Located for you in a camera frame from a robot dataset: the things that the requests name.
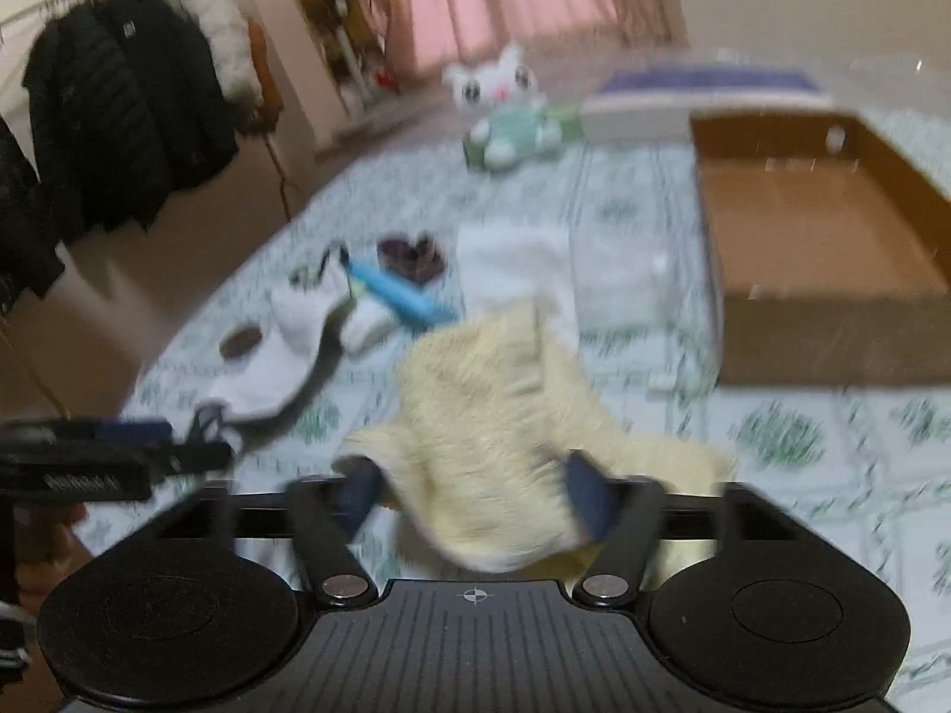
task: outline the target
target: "small brown object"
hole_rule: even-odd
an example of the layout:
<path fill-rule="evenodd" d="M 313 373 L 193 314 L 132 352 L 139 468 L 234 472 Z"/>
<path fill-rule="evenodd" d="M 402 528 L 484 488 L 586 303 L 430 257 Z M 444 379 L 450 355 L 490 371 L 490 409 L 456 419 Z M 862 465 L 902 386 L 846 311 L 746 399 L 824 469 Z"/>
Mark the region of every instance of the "small brown object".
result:
<path fill-rule="evenodd" d="M 407 281 L 422 286 L 446 270 L 446 258 L 431 235 L 420 235 L 417 243 L 398 235 L 377 243 L 379 265 Z"/>
<path fill-rule="evenodd" d="M 225 361 L 233 361 L 250 354 L 263 338 L 260 327 L 257 324 L 245 324 L 236 328 L 230 333 L 218 347 L 218 353 L 222 354 Z"/>

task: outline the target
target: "stuffed toy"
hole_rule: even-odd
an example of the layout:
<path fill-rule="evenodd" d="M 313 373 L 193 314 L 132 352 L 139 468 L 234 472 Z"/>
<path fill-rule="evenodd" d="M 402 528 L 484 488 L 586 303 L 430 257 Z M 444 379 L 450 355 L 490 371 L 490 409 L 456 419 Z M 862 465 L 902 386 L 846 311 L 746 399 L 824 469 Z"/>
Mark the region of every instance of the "stuffed toy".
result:
<path fill-rule="evenodd" d="M 453 88 L 456 107 L 491 109 L 467 137 L 471 165 L 474 154 L 481 154 L 475 165 L 502 172 L 527 157 L 561 149 L 561 123 L 548 115 L 547 99 L 537 92 L 536 77 L 521 60 L 521 47 L 512 43 L 498 61 L 473 69 L 451 64 L 442 73 L 442 81 Z"/>

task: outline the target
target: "black puffer jacket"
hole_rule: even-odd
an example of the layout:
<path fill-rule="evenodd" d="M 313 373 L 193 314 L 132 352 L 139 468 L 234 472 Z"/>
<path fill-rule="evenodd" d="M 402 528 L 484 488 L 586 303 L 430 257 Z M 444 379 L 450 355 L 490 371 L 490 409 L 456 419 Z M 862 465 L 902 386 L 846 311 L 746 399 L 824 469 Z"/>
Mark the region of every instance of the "black puffer jacket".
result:
<path fill-rule="evenodd" d="M 213 178 L 238 145 L 201 29 L 164 0 L 102 0 L 95 13 L 149 102 L 173 187 L 197 187 Z"/>
<path fill-rule="evenodd" d="M 49 200 L 6 121 L 0 118 L 0 314 L 25 287 L 44 295 L 63 273 Z"/>
<path fill-rule="evenodd" d="M 149 225 L 172 189 L 165 148 L 135 74 L 92 4 L 46 25 L 23 85 L 36 168 L 63 240 L 128 218 Z"/>

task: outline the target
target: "open box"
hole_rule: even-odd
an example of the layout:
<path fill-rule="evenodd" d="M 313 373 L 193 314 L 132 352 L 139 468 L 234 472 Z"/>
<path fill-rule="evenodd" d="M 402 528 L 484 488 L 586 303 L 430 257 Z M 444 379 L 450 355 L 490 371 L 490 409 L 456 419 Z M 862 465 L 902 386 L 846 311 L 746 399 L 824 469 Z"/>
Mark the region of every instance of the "open box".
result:
<path fill-rule="evenodd" d="M 722 383 L 951 382 L 951 203 L 836 113 L 691 118 Z"/>

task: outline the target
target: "bedsheet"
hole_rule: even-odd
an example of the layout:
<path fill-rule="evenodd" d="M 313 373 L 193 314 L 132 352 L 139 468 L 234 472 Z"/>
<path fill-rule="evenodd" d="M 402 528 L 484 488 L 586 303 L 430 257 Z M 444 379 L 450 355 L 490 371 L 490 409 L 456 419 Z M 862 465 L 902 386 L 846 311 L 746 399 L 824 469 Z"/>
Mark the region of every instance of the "bedsheet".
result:
<path fill-rule="evenodd" d="M 868 118 L 951 194 L 951 125 L 918 113 Z M 196 394 L 235 371 L 217 345 L 248 319 L 267 330 L 265 292 L 293 268 L 345 240 L 372 257 L 384 232 L 432 232 L 450 258 L 434 295 L 460 311 L 455 233 L 462 221 L 514 218 L 564 223 L 572 232 L 610 227 L 631 243 L 662 239 L 688 272 L 687 300 L 707 297 L 701 216 L 687 145 L 577 145 L 553 162 L 493 178 L 469 173 L 450 141 L 358 161 L 241 267 L 189 320 L 137 383 L 128 416 L 163 415 L 182 431 Z M 396 409 L 393 368 L 410 343 L 400 332 L 360 359 L 344 358 L 293 420 L 247 438 L 233 479 L 243 493 L 277 490 L 329 474 L 347 433 Z M 912 645 L 891 692 L 914 713 L 951 710 L 951 387 L 875 390 L 718 389 L 707 395 L 648 393 L 652 373 L 673 373 L 684 341 L 669 330 L 586 329 L 581 358 L 593 387 L 629 428 L 694 436 L 735 450 L 739 478 L 787 507 L 874 571 L 905 601 Z M 168 480 L 149 504 L 96 504 L 78 532 L 99 553 L 196 487 Z M 298 583 L 288 544 L 247 541 L 241 554 Z M 393 577 L 471 577 L 439 560 L 398 514 L 377 509 L 355 539 L 363 566 Z"/>

